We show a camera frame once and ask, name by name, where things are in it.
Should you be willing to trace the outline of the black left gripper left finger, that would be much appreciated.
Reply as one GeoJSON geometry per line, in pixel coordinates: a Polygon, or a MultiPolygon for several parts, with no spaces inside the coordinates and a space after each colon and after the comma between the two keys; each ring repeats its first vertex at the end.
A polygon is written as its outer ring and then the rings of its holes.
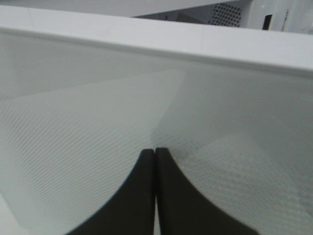
{"type": "Polygon", "coordinates": [[[112,198],[70,235],[152,235],[155,221],[155,159],[144,149],[112,198]]]}

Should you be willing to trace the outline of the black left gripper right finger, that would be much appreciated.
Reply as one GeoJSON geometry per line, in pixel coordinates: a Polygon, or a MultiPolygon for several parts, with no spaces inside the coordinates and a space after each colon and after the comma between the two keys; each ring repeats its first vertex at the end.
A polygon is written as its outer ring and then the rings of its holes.
{"type": "Polygon", "coordinates": [[[163,235],[256,235],[206,199],[180,170],[169,149],[157,148],[156,196],[163,235]]]}

